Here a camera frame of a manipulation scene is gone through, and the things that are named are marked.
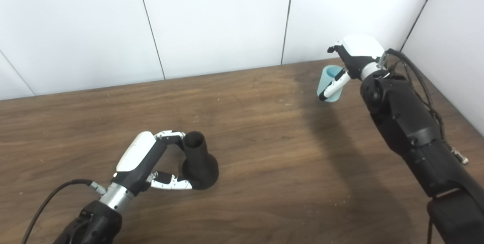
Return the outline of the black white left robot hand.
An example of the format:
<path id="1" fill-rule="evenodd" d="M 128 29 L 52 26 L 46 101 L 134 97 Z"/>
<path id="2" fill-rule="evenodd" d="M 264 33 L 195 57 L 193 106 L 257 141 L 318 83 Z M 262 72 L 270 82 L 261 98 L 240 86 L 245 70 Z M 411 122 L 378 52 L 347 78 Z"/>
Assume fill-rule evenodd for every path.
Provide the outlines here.
<path id="1" fill-rule="evenodd" d="M 184 149 L 185 133 L 172 130 L 153 134 L 149 131 L 139 133 L 116 165 L 112 183 L 119 184 L 137 196 L 149 188 L 162 190 L 192 190 L 189 180 L 166 172 L 152 170 L 161 159 L 169 145 Z"/>

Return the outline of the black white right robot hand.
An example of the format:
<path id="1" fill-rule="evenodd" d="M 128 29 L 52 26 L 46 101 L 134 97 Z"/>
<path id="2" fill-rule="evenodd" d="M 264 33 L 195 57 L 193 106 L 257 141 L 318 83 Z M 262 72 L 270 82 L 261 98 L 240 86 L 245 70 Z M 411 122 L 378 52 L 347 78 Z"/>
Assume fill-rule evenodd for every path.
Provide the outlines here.
<path id="1" fill-rule="evenodd" d="M 386 52 L 372 36 L 349 35 L 328 47 L 327 52 L 336 52 L 344 67 L 335 75 L 330 75 L 326 70 L 322 72 L 322 78 L 329 77 L 328 81 L 320 80 L 317 96 L 320 101 L 330 101 L 352 79 L 363 81 L 376 71 L 385 70 Z"/>

